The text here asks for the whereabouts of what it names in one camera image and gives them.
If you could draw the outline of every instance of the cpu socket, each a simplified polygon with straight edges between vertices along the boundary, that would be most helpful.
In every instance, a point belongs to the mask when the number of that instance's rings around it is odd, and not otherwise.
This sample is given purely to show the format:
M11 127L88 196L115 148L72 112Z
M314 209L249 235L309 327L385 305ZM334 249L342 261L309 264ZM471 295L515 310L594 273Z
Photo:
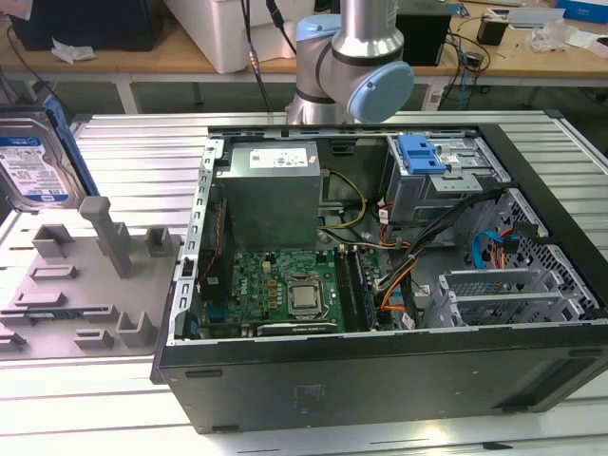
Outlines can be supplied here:
M323 312L321 281L318 277L288 281L287 296L289 314L296 320L310 320Z

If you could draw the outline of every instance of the blue hard drive label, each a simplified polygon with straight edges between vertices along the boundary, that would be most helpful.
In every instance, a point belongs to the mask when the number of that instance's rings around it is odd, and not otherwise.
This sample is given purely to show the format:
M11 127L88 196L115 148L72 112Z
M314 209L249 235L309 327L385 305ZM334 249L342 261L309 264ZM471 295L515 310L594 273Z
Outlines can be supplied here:
M24 198L40 203L67 200L66 187L37 138L0 138L0 165Z
M0 147L6 146L39 146L41 145L40 140L38 138L33 138L31 136L21 137L21 138L0 138Z

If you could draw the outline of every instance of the hard drive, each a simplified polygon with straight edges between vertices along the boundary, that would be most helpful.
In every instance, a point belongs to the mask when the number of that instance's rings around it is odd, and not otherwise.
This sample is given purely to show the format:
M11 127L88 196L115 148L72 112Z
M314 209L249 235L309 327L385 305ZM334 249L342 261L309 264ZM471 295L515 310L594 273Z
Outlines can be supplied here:
M98 195L54 99L0 110L0 184L13 209L77 209Z

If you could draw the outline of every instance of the ram slot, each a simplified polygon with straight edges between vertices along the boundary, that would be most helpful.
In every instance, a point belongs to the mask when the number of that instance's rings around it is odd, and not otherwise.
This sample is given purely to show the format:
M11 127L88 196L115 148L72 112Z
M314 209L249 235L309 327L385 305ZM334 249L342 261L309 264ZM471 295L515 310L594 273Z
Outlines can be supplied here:
M354 290L351 286L351 277L346 254L340 253L336 249L333 263L338 292L340 293L344 329L347 333L356 333L359 331L358 314L355 307Z
M368 282L363 274L361 256L358 251L348 253L351 288L354 295L354 305L358 315L359 331L369 331L375 325L375 314L370 297Z

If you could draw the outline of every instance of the aluminum work surface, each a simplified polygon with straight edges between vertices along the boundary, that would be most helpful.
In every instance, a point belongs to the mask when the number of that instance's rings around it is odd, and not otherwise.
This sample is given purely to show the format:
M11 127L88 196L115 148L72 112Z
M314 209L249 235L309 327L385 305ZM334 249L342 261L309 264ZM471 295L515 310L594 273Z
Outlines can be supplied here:
M95 117L79 145L114 221L133 235L168 225L184 235L208 125L282 124L283 116L153 115ZM542 112L411 113L396 123L499 124L541 173L588 236L608 256L608 176L600 158L567 123ZM73 236L94 236L75 212L15 215L0 228L0 306L35 256L42 223L62 222ZM167 386L148 380L151 357L0 363L2 454L501 454L608 453L608 374L542 414L445 419L199 436Z

